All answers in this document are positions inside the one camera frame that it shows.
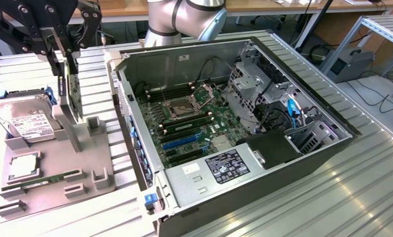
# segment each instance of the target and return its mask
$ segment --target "aluminum extrusion table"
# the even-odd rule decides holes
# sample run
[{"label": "aluminum extrusion table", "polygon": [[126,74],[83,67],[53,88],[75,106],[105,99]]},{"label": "aluminum extrusion table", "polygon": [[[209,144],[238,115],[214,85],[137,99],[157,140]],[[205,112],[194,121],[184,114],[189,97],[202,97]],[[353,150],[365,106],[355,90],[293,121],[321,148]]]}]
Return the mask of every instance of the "aluminum extrusion table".
[{"label": "aluminum extrusion table", "polygon": [[[364,135],[312,175],[186,236],[393,236],[392,132],[277,35],[256,31],[225,34],[218,39],[248,36],[261,39]],[[137,47],[141,45],[131,43],[106,50]],[[2,223],[0,236],[157,236],[140,213],[140,188],[109,93],[103,48],[85,50],[79,63],[85,113],[109,122],[118,190]],[[49,64],[35,55],[0,58],[0,88],[33,88],[54,81]]]},{"label": "aluminum extrusion table", "polygon": [[[393,15],[381,15],[381,16],[361,16],[357,20],[356,24],[353,25],[340,47],[337,48],[333,55],[326,59],[325,63],[321,65],[321,71],[324,74],[328,74],[329,70],[332,69],[340,54],[343,53],[344,49],[348,47],[352,38],[357,35],[357,32],[361,28],[361,26],[368,27],[373,32],[380,34],[384,38],[387,38],[389,41],[393,42]],[[389,72],[389,70],[393,67],[393,62],[388,66],[385,73]]]}]

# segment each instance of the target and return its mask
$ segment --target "hard drive label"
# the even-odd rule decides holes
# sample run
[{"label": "hard drive label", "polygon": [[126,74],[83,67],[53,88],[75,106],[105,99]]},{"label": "hard drive label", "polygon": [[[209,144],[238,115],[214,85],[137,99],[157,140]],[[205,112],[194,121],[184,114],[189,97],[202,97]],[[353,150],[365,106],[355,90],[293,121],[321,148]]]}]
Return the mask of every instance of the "hard drive label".
[{"label": "hard drive label", "polygon": [[232,150],[205,160],[220,184],[250,173],[237,150]]},{"label": "hard drive label", "polygon": [[11,122],[25,139],[54,135],[53,127],[45,114],[11,118]]}]

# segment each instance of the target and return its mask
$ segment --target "small circuit board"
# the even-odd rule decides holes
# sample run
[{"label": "small circuit board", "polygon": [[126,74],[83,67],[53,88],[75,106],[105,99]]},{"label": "small circuit board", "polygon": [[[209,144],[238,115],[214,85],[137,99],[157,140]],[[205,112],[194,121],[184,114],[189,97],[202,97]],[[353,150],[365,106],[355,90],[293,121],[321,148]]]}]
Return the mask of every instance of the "small circuit board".
[{"label": "small circuit board", "polygon": [[233,147],[249,133],[220,87],[201,83],[177,98],[137,98],[165,167],[170,168]]}]

